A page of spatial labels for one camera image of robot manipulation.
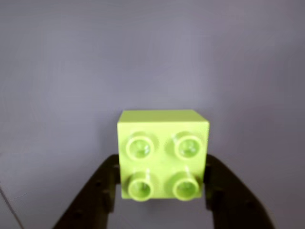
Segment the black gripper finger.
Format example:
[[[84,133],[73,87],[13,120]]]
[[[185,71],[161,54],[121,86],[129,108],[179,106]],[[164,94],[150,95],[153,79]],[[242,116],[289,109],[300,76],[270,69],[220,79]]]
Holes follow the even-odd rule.
[[[254,193],[221,160],[208,154],[203,177],[206,209],[215,229],[274,229]]]
[[[121,184],[119,155],[98,167],[55,224],[55,229],[106,229],[114,212],[116,187]]]

